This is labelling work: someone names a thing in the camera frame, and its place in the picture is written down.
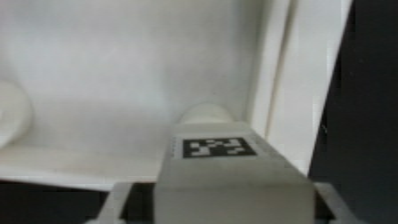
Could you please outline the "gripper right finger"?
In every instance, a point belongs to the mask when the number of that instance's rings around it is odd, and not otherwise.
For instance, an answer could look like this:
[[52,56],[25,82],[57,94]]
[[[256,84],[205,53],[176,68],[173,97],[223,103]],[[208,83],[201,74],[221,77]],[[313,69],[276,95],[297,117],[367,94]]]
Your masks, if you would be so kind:
[[370,224],[358,218],[333,184],[319,182],[315,187],[315,224]]

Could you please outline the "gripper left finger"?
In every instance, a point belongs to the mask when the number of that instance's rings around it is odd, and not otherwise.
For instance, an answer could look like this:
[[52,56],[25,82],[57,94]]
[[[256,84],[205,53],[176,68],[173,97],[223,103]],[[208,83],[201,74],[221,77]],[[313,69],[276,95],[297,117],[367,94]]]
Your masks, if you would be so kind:
[[153,183],[118,183],[88,224],[155,224]]

